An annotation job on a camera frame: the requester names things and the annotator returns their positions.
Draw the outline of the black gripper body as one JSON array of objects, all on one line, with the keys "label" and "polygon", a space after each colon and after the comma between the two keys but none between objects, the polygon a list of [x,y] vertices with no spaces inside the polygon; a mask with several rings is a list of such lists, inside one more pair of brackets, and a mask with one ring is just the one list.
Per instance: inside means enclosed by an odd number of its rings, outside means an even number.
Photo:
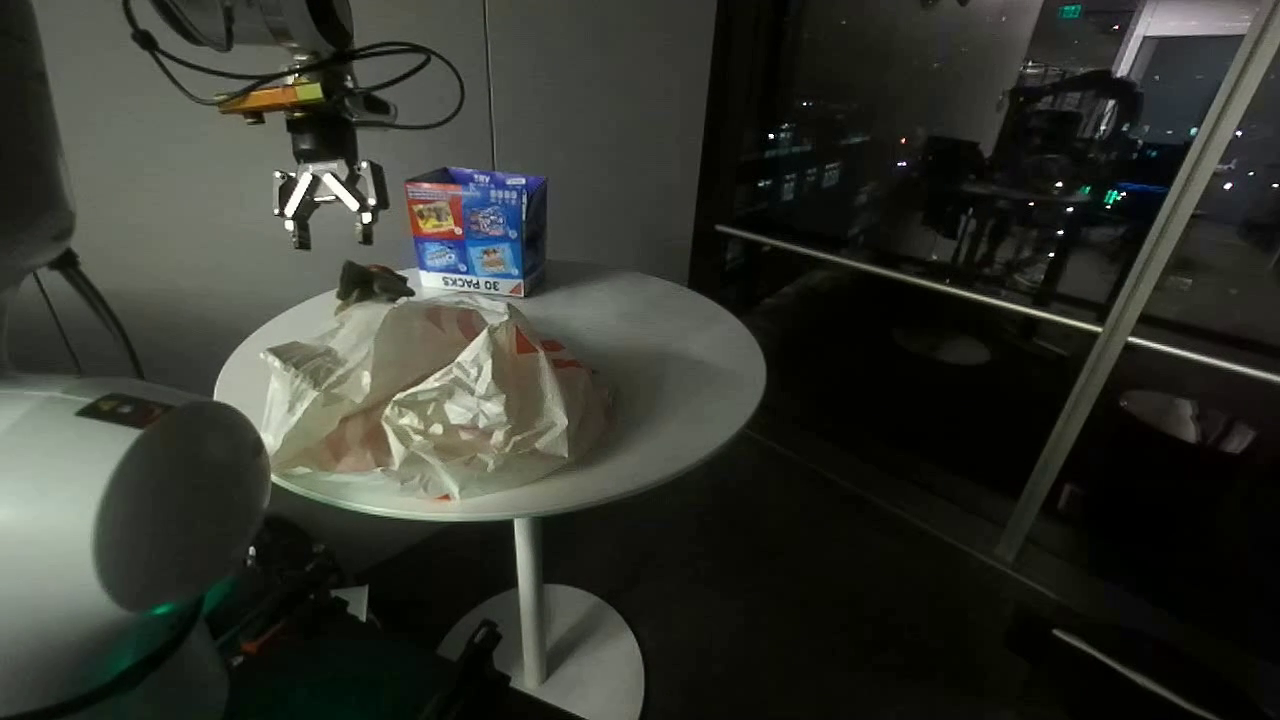
[{"label": "black gripper body", "polygon": [[339,111],[291,111],[291,168],[270,177],[276,211],[303,215],[316,204],[339,204],[352,215],[383,208],[383,173],[357,147],[357,124]]}]

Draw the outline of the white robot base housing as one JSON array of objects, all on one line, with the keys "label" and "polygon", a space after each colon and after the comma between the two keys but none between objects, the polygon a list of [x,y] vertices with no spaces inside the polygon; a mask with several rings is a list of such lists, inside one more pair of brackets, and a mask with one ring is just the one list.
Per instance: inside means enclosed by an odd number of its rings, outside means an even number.
[{"label": "white robot base housing", "polygon": [[225,720],[209,598],[270,494],[229,404],[140,381],[0,383],[0,720]]}]

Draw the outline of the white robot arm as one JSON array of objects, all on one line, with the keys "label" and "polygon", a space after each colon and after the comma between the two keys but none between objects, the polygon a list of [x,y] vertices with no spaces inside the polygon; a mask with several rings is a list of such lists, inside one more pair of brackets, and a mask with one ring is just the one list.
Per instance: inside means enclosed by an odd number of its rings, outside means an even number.
[{"label": "white robot arm", "polygon": [[358,155],[358,88],[352,77],[357,38],[349,0],[151,0],[157,17],[187,44],[282,46],[276,72],[231,72],[217,111],[259,124],[278,115],[291,141],[291,168],[270,173],[270,211],[294,249],[312,244],[312,211],[344,208],[357,238],[366,244],[389,208],[383,173]]}]

